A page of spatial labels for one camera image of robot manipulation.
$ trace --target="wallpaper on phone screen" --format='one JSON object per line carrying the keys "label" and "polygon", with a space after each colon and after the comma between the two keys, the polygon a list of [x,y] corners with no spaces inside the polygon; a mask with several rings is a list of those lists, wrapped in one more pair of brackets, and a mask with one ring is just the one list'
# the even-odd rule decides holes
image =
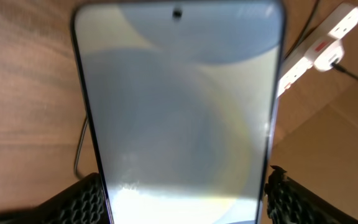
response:
{"label": "wallpaper on phone screen", "polygon": [[253,220],[282,11],[188,2],[174,20],[175,7],[105,4],[76,16],[114,221]]}

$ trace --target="white plug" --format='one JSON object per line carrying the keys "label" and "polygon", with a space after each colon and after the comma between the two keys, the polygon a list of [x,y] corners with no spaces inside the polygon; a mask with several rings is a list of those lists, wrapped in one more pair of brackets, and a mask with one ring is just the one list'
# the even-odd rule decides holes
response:
{"label": "white plug", "polygon": [[277,97],[289,89],[313,65],[317,70],[323,72],[332,68],[332,62],[341,60],[344,50],[340,39],[353,29],[357,23],[358,7],[349,3],[340,4],[285,59],[282,70],[284,75],[278,84]]}

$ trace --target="brown wood surface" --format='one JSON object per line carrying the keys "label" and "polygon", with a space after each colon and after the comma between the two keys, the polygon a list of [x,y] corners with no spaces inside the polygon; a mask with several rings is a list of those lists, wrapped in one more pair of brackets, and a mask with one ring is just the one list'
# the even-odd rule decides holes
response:
{"label": "brown wood surface", "polygon": [[[38,205],[76,181],[72,167],[85,110],[68,23],[81,2],[0,0],[0,210]],[[313,25],[340,2],[322,0]],[[313,3],[285,1],[287,49]],[[343,65],[358,74],[358,25],[345,37],[344,47]],[[312,69],[285,92],[272,161],[294,170],[301,184],[358,218],[358,85],[353,83],[334,71]],[[339,130],[338,135],[320,131],[326,128]],[[82,173],[96,171],[89,132],[83,150]],[[345,168],[353,178],[346,185],[340,177],[348,165],[357,169]],[[332,187],[320,185],[322,181]],[[340,184],[347,187],[337,190]],[[349,192],[353,195],[338,204]]]}

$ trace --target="white power strip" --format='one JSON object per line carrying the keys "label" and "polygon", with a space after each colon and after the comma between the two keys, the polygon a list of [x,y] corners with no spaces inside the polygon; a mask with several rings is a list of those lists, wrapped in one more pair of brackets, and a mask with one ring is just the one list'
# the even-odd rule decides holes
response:
{"label": "white power strip", "polygon": [[342,59],[341,39],[358,23],[358,7],[339,5],[284,61],[284,74],[278,84],[279,97],[313,65],[320,71]]}

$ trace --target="electrical socket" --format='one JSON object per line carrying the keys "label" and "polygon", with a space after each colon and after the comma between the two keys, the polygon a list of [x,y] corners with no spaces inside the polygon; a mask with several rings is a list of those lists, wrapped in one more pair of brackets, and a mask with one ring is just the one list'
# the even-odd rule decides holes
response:
{"label": "electrical socket", "polygon": [[[313,64],[321,71],[330,69],[331,67],[326,66],[326,62],[322,62],[322,58],[326,57],[320,57],[317,61],[318,65],[316,65],[315,60],[305,57],[306,52],[312,45],[319,42],[322,37],[326,38],[330,36],[335,40],[343,38],[357,23],[358,7],[349,3],[340,4],[284,61],[282,67],[283,76],[278,84],[277,97],[289,89]],[[333,46],[337,47],[336,51],[340,55],[338,59],[342,59],[344,54],[343,48],[339,48],[337,43]]]}

